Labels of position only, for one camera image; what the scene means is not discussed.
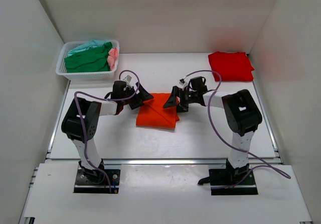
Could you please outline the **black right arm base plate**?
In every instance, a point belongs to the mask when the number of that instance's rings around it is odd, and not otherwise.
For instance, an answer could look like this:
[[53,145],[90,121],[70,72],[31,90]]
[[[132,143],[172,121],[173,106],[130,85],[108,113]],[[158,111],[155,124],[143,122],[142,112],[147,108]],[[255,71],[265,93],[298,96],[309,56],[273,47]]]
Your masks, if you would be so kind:
[[209,169],[209,176],[198,181],[199,186],[210,184],[212,196],[258,195],[257,185],[249,163],[234,168],[226,160],[225,169]]

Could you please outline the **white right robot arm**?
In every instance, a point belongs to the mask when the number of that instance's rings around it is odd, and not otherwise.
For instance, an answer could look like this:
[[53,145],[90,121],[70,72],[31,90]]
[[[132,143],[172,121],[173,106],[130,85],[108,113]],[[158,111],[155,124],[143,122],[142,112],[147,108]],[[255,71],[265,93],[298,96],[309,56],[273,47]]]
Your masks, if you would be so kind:
[[187,113],[192,103],[224,110],[227,124],[233,132],[229,157],[225,169],[218,174],[210,174],[201,179],[198,184],[203,185],[214,181],[232,185],[242,180],[249,173],[248,154],[254,133],[262,123],[261,112],[251,93],[247,89],[236,93],[222,93],[216,89],[209,90],[206,78],[194,77],[190,80],[180,80],[182,88],[174,86],[163,108],[175,107],[178,113]]

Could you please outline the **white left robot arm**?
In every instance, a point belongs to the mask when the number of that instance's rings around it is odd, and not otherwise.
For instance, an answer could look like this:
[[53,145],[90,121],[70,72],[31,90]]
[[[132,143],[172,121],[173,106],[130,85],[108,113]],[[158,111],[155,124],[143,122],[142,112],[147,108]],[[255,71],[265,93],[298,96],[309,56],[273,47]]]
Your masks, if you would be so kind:
[[128,105],[139,108],[154,97],[139,82],[136,86],[126,80],[114,82],[112,91],[104,98],[77,91],[65,114],[61,130],[75,145],[83,175],[93,184],[111,184],[103,160],[97,152],[94,136],[100,116],[116,116]]

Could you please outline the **orange t shirt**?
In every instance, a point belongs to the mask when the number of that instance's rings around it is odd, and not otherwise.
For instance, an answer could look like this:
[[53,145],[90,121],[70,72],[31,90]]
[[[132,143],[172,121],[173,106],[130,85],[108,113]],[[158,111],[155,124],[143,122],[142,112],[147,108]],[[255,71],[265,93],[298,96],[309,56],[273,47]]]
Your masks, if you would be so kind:
[[163,108],[170,93],[152,93],[153,99],[140,107],[136,118],[137,127],[174,130],[180,120],[176,107]]

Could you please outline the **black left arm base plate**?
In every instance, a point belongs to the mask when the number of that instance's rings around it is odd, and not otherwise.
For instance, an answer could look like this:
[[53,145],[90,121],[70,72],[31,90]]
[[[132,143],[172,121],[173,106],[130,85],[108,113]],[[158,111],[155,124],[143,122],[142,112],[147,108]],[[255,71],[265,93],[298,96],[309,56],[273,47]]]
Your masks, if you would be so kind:
[[88,171],[78,165],[74,182],[74,193],[86,194],[118,194],[120,184],[120,169],[105,169],[109,182],[105,175],[98,172],[98,175],[89,174]]

